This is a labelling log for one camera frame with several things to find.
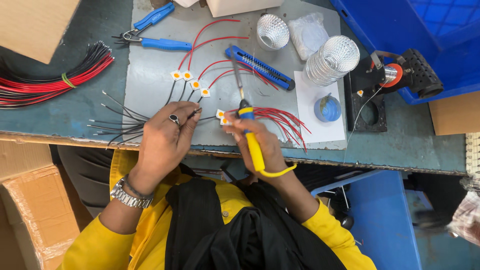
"blue container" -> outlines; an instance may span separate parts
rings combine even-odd
[[[425,57],[444,91],[419,99],[407,87],[398,90],[408,104],[480,90],[478,0],[330,1],[369,53],[413,48]]]
[[[338,99],[331,96],[332,93],[328,94],[327,102],[323,108],[320,108],[320,102],[322,101],[321,98],[315,102],[313,106],[313,112],[318,120],[322,122],[333,122],[340,118],[342,115],[342,107],[340,106],[340,102]]]

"table edge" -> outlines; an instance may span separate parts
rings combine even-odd
[[[135,150],[138,151],[140,144],[111,144],[107,147],[106,142],[93,141],[87,138],[72,138],[62,136],[51,135],[36,135],[19,132],[7,132],[0,131],[1,141],[14,141],[17,143],[42,143],[42,144],[56,144],[56,145],[69,145],[80,147],[95,147],[95,148],[109,148],[109,149],[123,149],[123,150]],[[188,155],[195,156],[215,156],[221,158],[241,158],[240,153],[231,153],[219,150],[207,150],[207,149],[190,149]],[[355,164],[355,163],[342,163],[338,161],[329,160],[310,160],[310,159],[297,159],[297,158],[285,158],[286,162],[319,164],[319,165],[334,165],[334,166],[347,166],[356,168],[369,168],[380,170],[392,170],[392,171],[406,171],[406,172],[422,172],[422,173],[435,173],[435,174],[447,174],[447,175],[461,175],[467,176],[465,172],[458,171],[443,171],[443,170],[431,170],[431,169],[419,169],[419,168],[405,168],[386,165],[373,165],[373,164]]]

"yellow cord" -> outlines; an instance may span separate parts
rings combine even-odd
[[[77,88],[76,86],[74,86],[74,85],[68,80],[66,73],[62,73],[62,74],[61,74],[61,79],[62,79],[66,84],[68,84],[68,86],[70,86],[71,88]]]
[[[282,176],[284,175],[285,173],[293,170],[294,168],[297,167],[297,164],[294,163],[292,167],[289,167],[289,168],[286,168],[284,169],[283,171],[281,172],[265,172],[265,170],[261,170],[260,173],[265,176],[265,177],[270,177],[270,178],[274,178],[274,177],[279,177],[279,176]]]

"silver watch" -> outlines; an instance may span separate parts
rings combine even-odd
[[[125,184],[125,177],[122,177],[116,184],[113,186],[112,191],[110,192],[110,196],[118,199],[125,205],[130,207],[137,207],[137,208],[147,208],[152,203],[153,198],[151,199],[138,199],[128,195],[125,191],[123,191],[122,187]]]

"wire cutter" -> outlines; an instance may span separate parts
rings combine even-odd
[[[134,29],[120,34],[120,36],[112,36],[114,38],[121,39],[120,41],[116,41],[115,43],[120,44],[129,44],[130,42],[140,42],[143,47],[153,47],[159,49],[166,49],[166,50],[184,50],[190,51],[192,50],[192,44],[188,42],[181,42],[171,39],[151,39],[145,37],[138,37],[137,35],[144,31],[147,27],[151,25],[156,25],[158,22],[163,20],[167,15],[172,13],[175,9],[173,3],[168,3],[165,6],[156,9],[150,12],[145,18],[141,21],[133,24]]]

